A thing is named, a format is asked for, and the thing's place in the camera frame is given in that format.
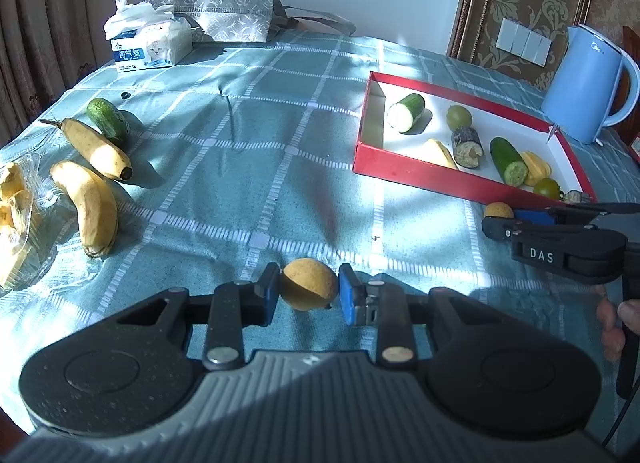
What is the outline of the person's right hand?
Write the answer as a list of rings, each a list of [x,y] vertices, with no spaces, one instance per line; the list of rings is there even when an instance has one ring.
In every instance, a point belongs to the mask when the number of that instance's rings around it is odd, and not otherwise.
[[[596,285],[594,290],[600,296],[597,305],[597,319],[601,324],[601,343],[606,360],[616,362],[620,360],[625,347],[625,334],[620,324],[625,325],[634,333],[640,330],[640,304],[638,299],[627,299],[615,306],[606,296],[604,285]]]

